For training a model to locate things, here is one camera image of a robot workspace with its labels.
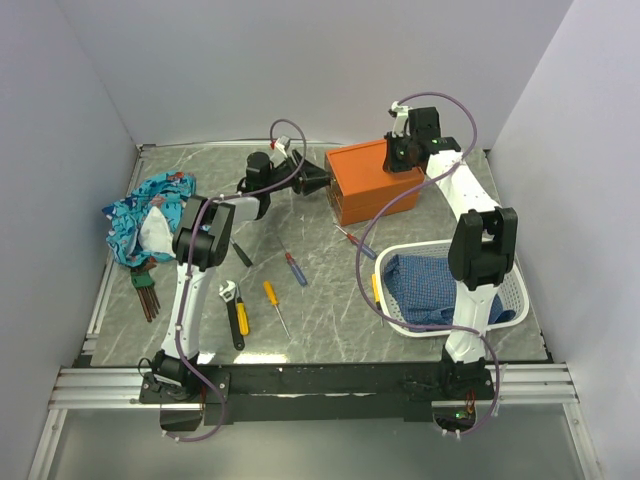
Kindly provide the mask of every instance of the gray floor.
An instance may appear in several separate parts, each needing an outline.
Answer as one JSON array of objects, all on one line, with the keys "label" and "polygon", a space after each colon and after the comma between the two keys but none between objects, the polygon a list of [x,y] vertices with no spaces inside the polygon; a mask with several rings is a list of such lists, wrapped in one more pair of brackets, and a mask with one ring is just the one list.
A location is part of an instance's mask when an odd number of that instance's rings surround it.
[{"label": "gray floor", "polygon": [[[314,146],[308,158],[323,165],[324,152],[335,146]],[[201,195],[233,192],[244,176],[246,157],[256,151],[247,146],[190,146],[151,148],[144,151],[140,179],[170,169],[196,175]],[[482,151],[469,157],[469,165],[482,186],[497,199],[497,192]],[[333,216],[324,191],[308,197],[290,190],[272,194],[272,206],[258,222],[240,225],[234,238],[253,259],[248,270],[230,250],[210,287],[200,333],[201,352],[216,363],[308,363],[437,361],[445,337],[410,339],[380,325],[375,313],[360,297],[354,277],[355,248],[333,227]],[[364,223],[349,227],[360,234]],[[385,248],[417,241],[451,238],[455,219],[440,191],[421,192],[411,211],[384,217],[368,243]],[[304,270],[310,285],[295,281],[275,233],[282,238]],[[365,260],[363,278],[369,286],[373,262]],[[132,366],[142,356],[153,356],[167,332],[175,294],[175,263],[152,271],[162,310],[149,324],[129,281],[128,270],[115,269],[100,336],[92,360],[94,366]],[[227,313],[217,295],[224,279],[239,282],[247,306],[251,334],[243,352],[234,350]],[[262,282],[270,280],[280,298],[281,310],[291,331],[289,341],[267,300]],[[488,334],[500,360],[545,360],[540,328],[533,313],[512,328]]]},{"label": "gray floor", "polygon": [[157,411],[70,411],[50,479],[584,478],[561,405],[502,406],[458,442],[401,420],[241,423],[175,445]]}]

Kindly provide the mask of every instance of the yellow tool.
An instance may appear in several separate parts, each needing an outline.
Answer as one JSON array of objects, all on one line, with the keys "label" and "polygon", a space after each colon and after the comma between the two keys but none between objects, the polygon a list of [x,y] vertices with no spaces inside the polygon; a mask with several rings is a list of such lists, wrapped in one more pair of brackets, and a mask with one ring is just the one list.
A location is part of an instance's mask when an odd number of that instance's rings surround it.
[{"label": "yellow tool", "polygon": [[244,302],[240,296],[240,287],[237,288],[238,296],[236,297],[236,309],[238,310],[238,325],[240,327],[241,335],[249,335],[249,318],[247,317],[247,309],[244,307]]},{"label": "yellow tool", "polygon": [[[382,310],[382,306],[380,305],[380,294],[378,293],[378,284],[376,283],[376,274],[371,275],[371,283],[373,285],[373,298],[376,301],[376,307],[378,310]],[[380,323],[384,327],[384,318],[380,317]]]},{"label": "yellow tool", "polygon": [[278,316],[280,317],[280,321],[282,322],[284,332],[287,334],[287,337],[289,337],[289,340],[291,340],[291,335],[289,335],[289,330],[287,329],[287,325],[284,323],[284,318],[282,318],[282,313],[280,313],[280,308],[278,308],[278,303],[279,303],[278,297],[276,297],[276,292],[273,290],[273,287],[271,286],[271,282],[268,282],[268,281],[264,282],[262,286],[264,287],[264,291],[267,292],[267,297],[269,297],[269,301],[271,301],[271,305],[276,307],[276,312],[278,312]]}]

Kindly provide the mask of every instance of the dark blue towel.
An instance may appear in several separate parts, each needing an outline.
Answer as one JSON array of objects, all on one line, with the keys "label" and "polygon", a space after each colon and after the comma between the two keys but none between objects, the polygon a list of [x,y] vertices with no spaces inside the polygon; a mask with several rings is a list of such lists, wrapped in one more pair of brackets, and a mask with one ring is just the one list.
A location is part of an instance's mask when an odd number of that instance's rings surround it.
[{"label": "dark blue towel", "polygon": [[[446,258],[395,255],[384,269],[384,283],[398,302],[407,323],[451,325],[456,304],[456,281]],[[496,295],[489,324],[513,320],[516,313],[505,310]]]}]

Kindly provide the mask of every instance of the orange box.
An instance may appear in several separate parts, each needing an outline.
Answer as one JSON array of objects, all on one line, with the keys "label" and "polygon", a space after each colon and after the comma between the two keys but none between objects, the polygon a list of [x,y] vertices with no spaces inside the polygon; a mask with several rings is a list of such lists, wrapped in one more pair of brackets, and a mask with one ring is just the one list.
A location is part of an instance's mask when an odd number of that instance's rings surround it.
[{"label": "orange box", "polygon": [[[393,198],[424,181],[419,167],[401,173],[382,170],[386,154],[384,139],[326,153],[324,168],[331,175],[327,196],[340,225],[372,219]],[[385,215],[411,210],[417,200],[418,192],[415,192],[396,203]]]}]

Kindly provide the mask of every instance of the black handle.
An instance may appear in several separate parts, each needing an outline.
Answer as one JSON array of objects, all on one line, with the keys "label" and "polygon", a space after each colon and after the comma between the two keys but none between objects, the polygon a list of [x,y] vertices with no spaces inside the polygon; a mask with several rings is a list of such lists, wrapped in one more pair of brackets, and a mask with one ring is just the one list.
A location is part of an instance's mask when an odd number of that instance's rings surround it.
[{"label": "black handle", "polygon": [[242,248],[240,248],[240,245],[238,245],[235,242],[231,243],[231,246],[233,247],[233,249],[236,251],[236,253],[238,254],[238,256],[240,257],[240,260],[242,260],[242,263],[244,263],[245,267],[250,267],[253,265],[253,262],[251,261],[251,259],[247,256],[246,253],[244,253],[244,250],[242,250]]},{"label": "black handle", "polygon": [[229,326],[231,327],[231,338],[233,338],[233,348],[244,350],[244,337],[240,333],[238,324],[238,311],[235,300],[227,302],[227,313],[229,314]]}]

